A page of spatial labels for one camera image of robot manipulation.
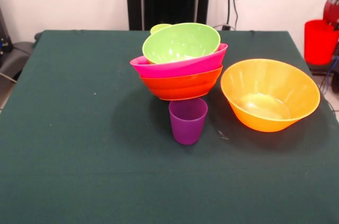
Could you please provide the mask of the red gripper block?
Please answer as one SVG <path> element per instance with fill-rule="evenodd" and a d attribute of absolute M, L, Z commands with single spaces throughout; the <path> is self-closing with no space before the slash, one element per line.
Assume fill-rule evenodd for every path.
<path fill-rule="evenodd" d="M 324 6 L 323 20 L 328 24 L 334 24 L 334 31 L 339 30 L 338 0 L 327 0 Z"/>

